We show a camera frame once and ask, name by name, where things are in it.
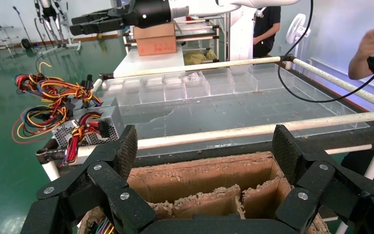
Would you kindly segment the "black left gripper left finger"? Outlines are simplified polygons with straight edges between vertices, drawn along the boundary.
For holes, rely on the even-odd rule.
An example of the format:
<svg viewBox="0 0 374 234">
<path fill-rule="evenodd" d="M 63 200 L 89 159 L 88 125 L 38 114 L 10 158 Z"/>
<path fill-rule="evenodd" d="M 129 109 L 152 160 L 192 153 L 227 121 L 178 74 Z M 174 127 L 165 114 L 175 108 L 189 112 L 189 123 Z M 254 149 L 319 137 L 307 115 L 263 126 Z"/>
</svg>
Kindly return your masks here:
<svg viewBox="0 0 374 234">
<path fill-rule="evenodd" d="M 68 226 L 100 207 L 119 233 L 140 233 L 153 222 L 155 212 L 127 183 L 137 142 L 135 126 L 127 125 L 118 140 L 96 146 L 83 164 L 39 189 L 37 200 L 56 198 Z"/>
</svg>

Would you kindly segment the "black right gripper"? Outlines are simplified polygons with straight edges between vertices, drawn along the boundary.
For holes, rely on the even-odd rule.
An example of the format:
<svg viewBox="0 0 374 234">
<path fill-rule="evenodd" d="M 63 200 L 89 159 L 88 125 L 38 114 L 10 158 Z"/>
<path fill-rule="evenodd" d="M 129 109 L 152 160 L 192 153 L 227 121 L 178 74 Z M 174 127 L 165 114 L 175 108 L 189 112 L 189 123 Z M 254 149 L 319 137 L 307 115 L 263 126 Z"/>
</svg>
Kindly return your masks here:
<svg viewBox="0 0 374 234">
<path fill-rule="evenodd" d="M 167 0 L 136 0 L 130 13 L 122 16 L 116 9 L 105 9 L 71 19 L 74 36 L 101 34 L 136 26 L 142 29 L 171 21 Z"/>
</svg>

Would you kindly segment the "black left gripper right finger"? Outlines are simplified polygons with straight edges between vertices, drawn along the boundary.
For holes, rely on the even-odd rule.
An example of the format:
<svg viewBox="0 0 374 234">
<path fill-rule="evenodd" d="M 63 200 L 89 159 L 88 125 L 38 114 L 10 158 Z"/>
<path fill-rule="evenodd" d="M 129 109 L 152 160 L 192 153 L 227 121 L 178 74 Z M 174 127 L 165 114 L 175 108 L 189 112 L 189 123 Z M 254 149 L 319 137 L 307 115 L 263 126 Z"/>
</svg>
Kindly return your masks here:
<svg viewBox="0 0 374 234">
<path fill-rule="evenodd" d="M 374 181 L 340 166 L 323 149 L 296 139 L 277 125 L 272 153 L 293 186 L 276 210 L 276 218 L 299 234 L 307 232 L 321 207 L 354 227 L 374 234 Z"/>
</svg>

